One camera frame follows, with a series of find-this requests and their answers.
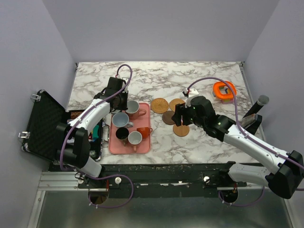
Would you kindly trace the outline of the woven rattan coaster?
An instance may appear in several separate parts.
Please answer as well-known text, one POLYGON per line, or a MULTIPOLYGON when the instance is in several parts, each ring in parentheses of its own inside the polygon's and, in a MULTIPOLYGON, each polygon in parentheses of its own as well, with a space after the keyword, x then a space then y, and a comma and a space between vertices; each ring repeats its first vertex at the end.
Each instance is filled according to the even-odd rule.
POLYGON ((180 98, 175 98, 175 99, 173 99, 173 100, 171 100, 170 102, 169 102, 169 108, 173 111, 173 112, 175 112, 175 107, 176 107, 176 105, 180 105, 180 104, 184 104, 185 103, 185 101, 183 101, 182 99, 180 99, 180 98))
POLYGON ((157 114, 162 114, 169 109, 169 103, 164 98, 156 98, 151 102, 151 110, 157 114))

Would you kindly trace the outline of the dark wood coaster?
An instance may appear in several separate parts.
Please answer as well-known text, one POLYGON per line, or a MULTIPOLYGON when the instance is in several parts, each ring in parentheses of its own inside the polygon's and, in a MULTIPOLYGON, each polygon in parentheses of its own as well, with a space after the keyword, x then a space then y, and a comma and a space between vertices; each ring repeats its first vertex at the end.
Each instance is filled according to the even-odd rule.
POLYGON ((162 120, 165 124, 167 125, 174 125, 175 122, 171 119, 174 115, 173 111, 166 111, 163 115, 162 115, 162 120))

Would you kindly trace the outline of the light wood coaster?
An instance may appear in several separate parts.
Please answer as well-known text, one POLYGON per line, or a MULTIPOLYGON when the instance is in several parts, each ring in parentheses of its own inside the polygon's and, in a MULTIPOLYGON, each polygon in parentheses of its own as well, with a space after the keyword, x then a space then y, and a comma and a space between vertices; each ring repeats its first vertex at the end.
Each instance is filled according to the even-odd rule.
POLYGON ((174 124, 173 125, 173 132, 178 137, 184 137, 184 136, 189 134, 190 128, 189 128, 189 126, 186 126, 186 125, 177 126, 177 125, 174 124))

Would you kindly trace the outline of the pink mug white inside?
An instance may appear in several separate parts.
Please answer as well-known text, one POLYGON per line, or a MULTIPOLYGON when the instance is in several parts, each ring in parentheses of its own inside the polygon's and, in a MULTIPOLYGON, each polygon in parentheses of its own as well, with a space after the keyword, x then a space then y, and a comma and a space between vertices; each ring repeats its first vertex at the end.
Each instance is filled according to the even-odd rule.
POLYGON ((125 113, 129 116, 130 120, 135 120, 140 116, 146 115, 147 111, 140 108, 140 104, 137 101, 130 100, 127 102, 127 110, 125 113))

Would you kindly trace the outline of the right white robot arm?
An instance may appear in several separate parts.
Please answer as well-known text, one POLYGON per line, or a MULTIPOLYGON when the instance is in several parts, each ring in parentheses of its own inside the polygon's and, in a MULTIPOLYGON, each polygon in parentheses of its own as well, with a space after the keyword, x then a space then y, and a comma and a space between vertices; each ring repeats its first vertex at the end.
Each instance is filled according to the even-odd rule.
POLYGON ((249 182, 268 187, 277 196, 290 199, 304 179, 304 160, 297 151, 288 153, 255 137, 231 118, 216 114, 210 100, 196 96, 190 105, 177 104, 172 120, 177 126, 194 124, 221 142, 242 150, 262 167, 233 163, 219 173, 224 186, 249 182))

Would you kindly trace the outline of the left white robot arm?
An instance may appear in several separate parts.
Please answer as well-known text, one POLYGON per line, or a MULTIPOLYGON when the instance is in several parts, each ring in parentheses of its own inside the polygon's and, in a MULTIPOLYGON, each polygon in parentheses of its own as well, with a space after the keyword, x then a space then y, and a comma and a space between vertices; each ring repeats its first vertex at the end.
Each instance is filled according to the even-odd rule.
POLYGON ((88 136, 94 127, 114 110, 126 110, 130 79, 110 77, 107 87, 96 94, 91 104, 74 120, 56 127, 55 149, 62 171, 78 169, 89 175, 96 188, 105 183, 102 166, 90 157, 88 136))

